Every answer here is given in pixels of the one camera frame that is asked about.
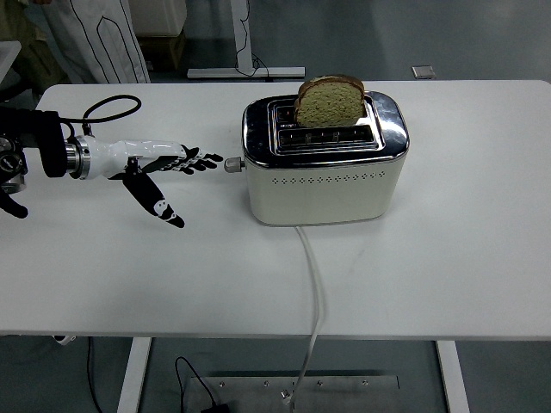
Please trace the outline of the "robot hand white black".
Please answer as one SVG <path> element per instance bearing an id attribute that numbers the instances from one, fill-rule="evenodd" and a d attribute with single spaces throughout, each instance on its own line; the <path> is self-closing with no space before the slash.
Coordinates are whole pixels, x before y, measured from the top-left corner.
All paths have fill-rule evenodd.
<path id="1" fill-rule="evenodd" d="M 113 144 L 87 138 L 91 160 L 87 179 L 104 176 L 120 180 L 130 195 L 152 216 L 177 228 L 185 226 L 149 177 L 152 172 L 195 172 L 215 169 L 223 157 L 176 142 L 122 140 Z"/>

